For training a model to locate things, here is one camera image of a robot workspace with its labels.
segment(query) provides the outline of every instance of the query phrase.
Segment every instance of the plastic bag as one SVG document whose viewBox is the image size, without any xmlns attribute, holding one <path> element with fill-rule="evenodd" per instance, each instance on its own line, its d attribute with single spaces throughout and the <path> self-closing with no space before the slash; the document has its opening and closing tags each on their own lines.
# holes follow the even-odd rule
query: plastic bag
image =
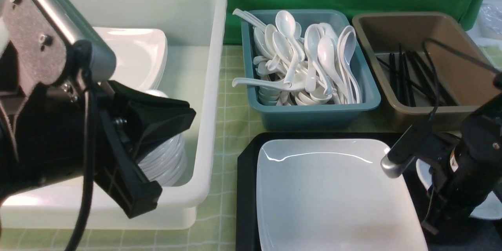
<svg viewBox="0 0 502 251">
<path fill-rule="evenodd" d="M 499 7 L 483 3 L 479 10 L 479 18 L 484 38 L 502 40 L 502 10 Z"/>
</svg>

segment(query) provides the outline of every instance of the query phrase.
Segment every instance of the square white plate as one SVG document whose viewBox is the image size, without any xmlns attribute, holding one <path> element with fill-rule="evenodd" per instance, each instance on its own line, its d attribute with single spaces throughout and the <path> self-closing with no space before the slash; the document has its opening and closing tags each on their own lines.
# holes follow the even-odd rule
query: square white plate
<svg viewBox="0 0 502 251">
<path fill-rule="evenodd" d="M 164 74 L 167 38 L 155 28 L 94 27 L 115 53 L 117 66 L 111 76 L 139 91 L 156 89 Z"/>
<path fill-rule="evenodd" d="M 258 155 L 264 251 L 427 251 L 404 178 L 378 140 L 272 140 Z"/>
</svg>

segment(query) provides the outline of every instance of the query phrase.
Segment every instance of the black cable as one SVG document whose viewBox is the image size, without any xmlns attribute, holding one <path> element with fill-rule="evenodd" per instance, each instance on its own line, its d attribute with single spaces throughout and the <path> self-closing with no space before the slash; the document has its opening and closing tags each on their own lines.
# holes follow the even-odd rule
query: black cable
<svg viewBox="0 0 502 251">
<path fill-rule="evenodd" d="M 93 186 L 95 173 L 96 129 L 97 113 L 95 110 L 95 96 L 92 88 L 84 90 L 85 114 L 84 114 L 84 158 L 82 189 L 82 202 L 78 213 L 75 228 L 65 251 L 75 251 L 82 239 L 82 235 L 89 218 L 91 203 L 93 201 Z"/>
<path fill-rule="evenodd" d="M 425 38 L 424 40 L 425 42 L 431 42 L 431 43 L 434 43 L 436 44 L 437 46 L 443 48 L 444 50 L 464 59 L 464 60 L 468 60 L 468 61 L 471 61 L 472 63 L 474 63 L 475 65 L 477 65 L 478 67 L 482 67 L 483 69 L 485 70 L 488 70 L 494 74 L 498 74 L 499 71 L 493 67 L 492 65 L 490 64 L 487 64 L 486 62 L 482 61 L 482 60 L 479 60 L 478 58 L 475 58 L 473 56 L 470 56 L 470 55 L 467 55 L 466 53 L 463 53 L 462 51 L 459 51 L 453 47 L 450 47 L 446 44 L 444 44 L 443 42 L 439 41 L 439 40 L 435 40 L 433 38 Z"/>
<path fill-rule="evenodd" d="M 436 115 L 436 112 L 439 108 L 439 79 L 438 79 L 438 75 L 436 72 L 436 68 L 434 67 L 434 63 L 432 62 L 432 59 L 429 55 L 429 52 L 427 51 L 427 48 L 425 47 L 425 44 L 427 42 L 436 44 L 438 47 L 444 49 L 445 51 L 448 51 L 448 52 L 450 52 L 450 53 L 452 53 L 452 54 L 454 54 L 464 60 L 468 60 L 468 61 L 474 63 L 475 65 L 478 65 L 479 67 L 482 67 L 483 69 L 488 70 L 492 73 L 495 73 L 495 74 L 500 73 L 497 69 L 495 69 L 495 67 L 486 64 L 485 62 L 483 62 L 482 60 L 479 60 L 478 58 L 474 58 L 473 56 L 469 56 L 466 53 L 463 53 L 462 51 L 454 49 L 453 47 L 450 47 L 450 46 L 444 44 L 443 42 L 440 42 L 440 41 L 435 40 L 433 38 L 425 38 L 422 41 L 422 49 L 425 53 L 425 57 L 427 57 L 427 60 L 429 61 L 429 65 L 431 65 L 431 70 L 434 74 L 434 85 L 435 85 L 435 92 L 436 92 L 436 104 L 435 104 L 434 108 L 432 109 L 432 111 L 429 113 L 429 121 L 432 121 L 432 119 L 434 119 L 434 116 Z"/>
</svg>

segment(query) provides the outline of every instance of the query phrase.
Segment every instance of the stack of white plates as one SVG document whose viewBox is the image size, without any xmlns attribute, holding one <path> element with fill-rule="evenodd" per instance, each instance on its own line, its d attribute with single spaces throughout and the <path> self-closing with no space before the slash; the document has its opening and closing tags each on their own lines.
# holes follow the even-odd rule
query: stack of white plates
<svg viewBox="0 0 502 251">
<path fill-rule="evenodd" d="M 167 38 L 159 29 L 95 27 L 116 56 L 110 80 L 145 93 L 167 97 L 156 90 L 167 61 Z M 176 135 L 148 153 L 139 163 L 151 181 L 162 186 L 176 183 L 187 167 L 185 139 Z"/>
<path fill-rule="evenodd" d="M 147 90 L 145 93 L 167 98 L 159 90 Z M 167 140 L 148 153 L 139 166 L 149 180 L 156 180 L 162 186 L 174 185 L 187 167 L 185 138 L 183 135 L 176 135 Z"/>
<path fill-rule="evenodd" d="M 110 80 L 145 91 L 157 89 L 167 61 L 167 38 L 160 29 L 94 27 L 116 56 Z"/>
</svg>

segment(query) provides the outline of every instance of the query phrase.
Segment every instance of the robotic arm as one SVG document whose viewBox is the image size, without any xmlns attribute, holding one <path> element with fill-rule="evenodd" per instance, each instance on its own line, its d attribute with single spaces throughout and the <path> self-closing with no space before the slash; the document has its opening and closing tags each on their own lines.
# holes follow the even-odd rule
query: robotic arm
<svg viewBox="0 0 502 251">
<path fill-rule="evenodd" d="M 440 42 L 431 41 L 497 73 L 493 85 L 502 90 L 502 75 L 497 70 Z M 432 234 L 437 234 L 449 220 L 469 217 L 502 181 L 502 94 L 468 115 L 460 131 L 461 138 L 448 133 L 432 133 L 432 119 L 422 120 L 411 125 L 380 162 L 390 178 L 399 177 L 417 158 L 431 166 L 432 186 L 427 193 L 429 211 L 422 227 Z"/>
</svg>

